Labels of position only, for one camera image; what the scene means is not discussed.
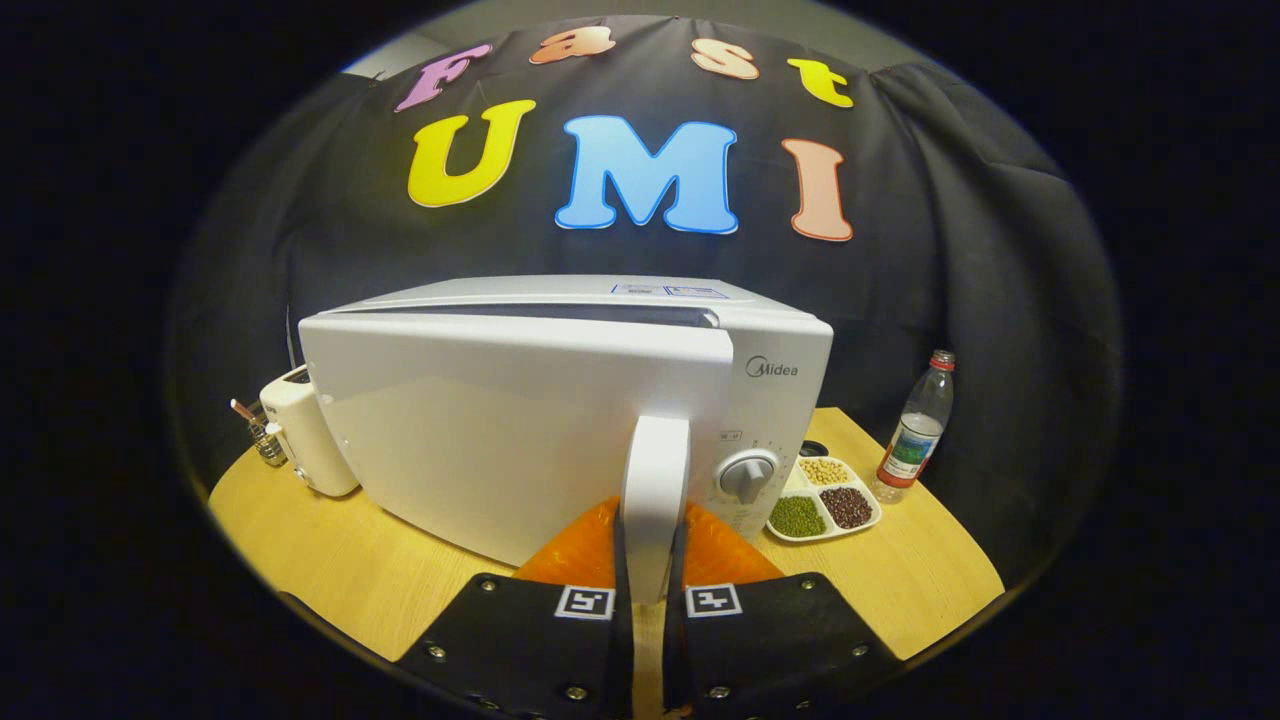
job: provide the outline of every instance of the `red beans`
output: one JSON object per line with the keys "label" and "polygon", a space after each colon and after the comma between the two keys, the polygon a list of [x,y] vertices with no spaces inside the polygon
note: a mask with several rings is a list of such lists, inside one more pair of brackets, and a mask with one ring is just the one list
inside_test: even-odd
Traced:
{"label": "red beans", "polygon": [[872,506],[854,488],[831,488],[820,493],[831,519],[844,529],[856,528],[872,519]]}

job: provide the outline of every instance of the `water bottle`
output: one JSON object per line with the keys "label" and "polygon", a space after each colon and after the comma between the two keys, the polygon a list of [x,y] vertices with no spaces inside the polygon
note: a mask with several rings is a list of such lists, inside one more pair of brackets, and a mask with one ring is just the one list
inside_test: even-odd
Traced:
{"label": "water bottle", "polygon": [[924,373],[897,423],[897,432],[884,451],[884,459],[876,469],[872,492],[881,502],[893,503],[902,500],[902,493],[911,487],[920,471],[929,462],[929,456],[942,438],[951,418],[951,398],[955,382],[951,372],[956,369],[955,354],[947,350],[934,350],[929,369]]}

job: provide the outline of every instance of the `yellow letter u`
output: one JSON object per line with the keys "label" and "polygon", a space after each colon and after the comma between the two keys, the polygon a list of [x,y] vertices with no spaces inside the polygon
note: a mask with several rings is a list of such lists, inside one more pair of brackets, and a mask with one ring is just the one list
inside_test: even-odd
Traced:
{"label": "yellow letter u", "polygon": [[520,118],[536,105],[532,100],[513,100],[481,113],[480,117],[489,120],[484,152],[476,167],[461,176],[447,174],[444,164],[449,158],[453,135],[467,124],[467,117],[444,118],[417,131],[413,135],[417,150],[408,168],[408,196],[425,208],[443,208],[466,202],[498,184],[511,165]]}

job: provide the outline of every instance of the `bottle label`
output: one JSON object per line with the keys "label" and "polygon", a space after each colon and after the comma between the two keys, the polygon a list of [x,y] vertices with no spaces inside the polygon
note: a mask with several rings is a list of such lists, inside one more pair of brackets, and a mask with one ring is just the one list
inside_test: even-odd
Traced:
{"label": "bottle label", "polygon": [[908,480],[902,487],[911,484],[920,474],[920,468],[933,455],[933,448],[938,445],[940,436],[920,434],[904,423],[897,424],[897,432],[888,443],[888,455],[884,457],[884,471],[890,475]]}

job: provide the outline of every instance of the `black curtain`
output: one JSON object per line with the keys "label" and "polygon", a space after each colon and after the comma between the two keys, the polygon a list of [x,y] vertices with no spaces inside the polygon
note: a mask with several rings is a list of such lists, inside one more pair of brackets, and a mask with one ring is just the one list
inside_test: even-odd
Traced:
{"label": "black curtain", "polygon": [[[532,65],[539,44],[604,24],[607,53]],[[755,81],[703,70],[690,44],[746,47]],[[814,313],[836,337],[820,405],[887,442],[934,347],[957,355],[956,405],[925,483],[1006,585],[1074,527],[1117,430],[1120,327],[1097,231],[1062,172],[997,105],[932,64],[874,73],[718,23],[609,17],[494,38],[429,102],[394,113],[420,67],[380,82],[339,76],[259,138],[212,201],[179,270],[169,372],[195,471],[211,487],[247,447],[227,407],[305,361],[297,320],[440,279],[532,273],[709,277]],[[465,50],[457,47],[454,51]],[[846,77],[850,109],[803,87],[788,58]],[[424,58],[424,64],[438,58]],[[474,167],[486,108],[531,99],[503,179],[460,205],[406,191],[413,133],[467,115],[451,173]],[[728,201],[739,229],[617,222],[568,231],[576,152],[564,122],[620,115],[655,152],[685,122],[732,128]],[[828,145],[849,242],[791,228],[800,188],[785,138]],[[660,208],[669,206],[668,191]]]}

